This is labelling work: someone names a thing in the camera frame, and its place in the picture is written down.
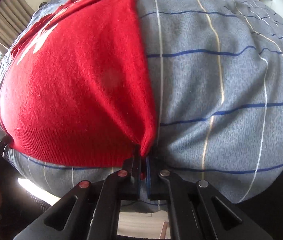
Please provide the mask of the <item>red knit sweater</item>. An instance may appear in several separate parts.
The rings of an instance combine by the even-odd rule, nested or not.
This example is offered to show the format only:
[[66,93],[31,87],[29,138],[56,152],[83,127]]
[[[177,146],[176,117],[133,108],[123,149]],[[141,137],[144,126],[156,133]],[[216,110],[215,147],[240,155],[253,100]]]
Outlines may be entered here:
[[70,0],[12,48],[0,90],[10,148],[64,166],[118,167],[157,133],[137,0]]

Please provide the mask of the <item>grey plaid bed duvet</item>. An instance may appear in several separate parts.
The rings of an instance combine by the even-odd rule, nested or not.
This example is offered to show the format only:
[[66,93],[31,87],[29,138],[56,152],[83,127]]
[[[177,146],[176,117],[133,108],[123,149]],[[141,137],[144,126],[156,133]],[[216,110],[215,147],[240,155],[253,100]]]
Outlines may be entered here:
[[137,0],[156,154],[237,204],[283,170],[283,19],[257,0]]

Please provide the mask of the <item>beige pleated curtain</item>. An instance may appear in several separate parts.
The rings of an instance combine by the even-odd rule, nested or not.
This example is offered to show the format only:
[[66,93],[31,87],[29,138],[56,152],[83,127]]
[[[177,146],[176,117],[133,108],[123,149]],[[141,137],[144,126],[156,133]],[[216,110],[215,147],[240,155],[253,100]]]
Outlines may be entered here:
[[0,1],[0,52],[5,54],[28,26],[34,10],[25,0]]

